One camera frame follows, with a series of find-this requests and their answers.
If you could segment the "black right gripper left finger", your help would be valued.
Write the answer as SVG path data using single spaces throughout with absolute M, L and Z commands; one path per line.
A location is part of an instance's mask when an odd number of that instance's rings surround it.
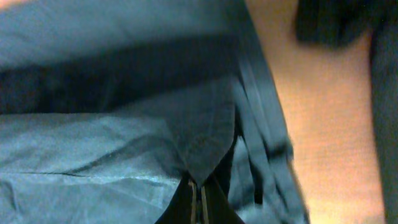
M 184 177 L 172 197 L 169 206 L 155 224 L 196 224 L 197 186 Z

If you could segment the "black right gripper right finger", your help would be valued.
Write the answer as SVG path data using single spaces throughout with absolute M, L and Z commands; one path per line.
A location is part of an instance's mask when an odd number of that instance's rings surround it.
M 229 205 L 217 179 L 209 177 L 200 189 L 202 223 L 204 224 L 244 224 L 243 220 Z

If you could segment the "dark blue shorts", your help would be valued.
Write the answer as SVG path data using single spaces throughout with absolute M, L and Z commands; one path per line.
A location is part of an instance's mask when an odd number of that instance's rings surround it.
M 308 223 L 244 1 L 1 9 L 1 222 L 155 223 L 215 177 L 244 223 Z

